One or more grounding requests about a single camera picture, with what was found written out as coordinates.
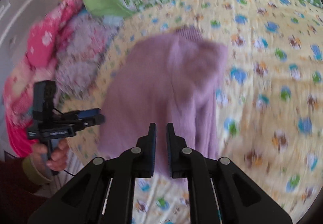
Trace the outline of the person's left hand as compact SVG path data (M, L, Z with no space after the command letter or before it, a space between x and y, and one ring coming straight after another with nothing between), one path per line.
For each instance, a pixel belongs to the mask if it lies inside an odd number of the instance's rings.
M43 144L34 144L32 146L31 160L39 172L45 172L47 169L53 171L63 171L67 166L67 155L69 146L66 139L60 139L58 146L52 152L50 159L46 162L42 155L47 156L48 149Z

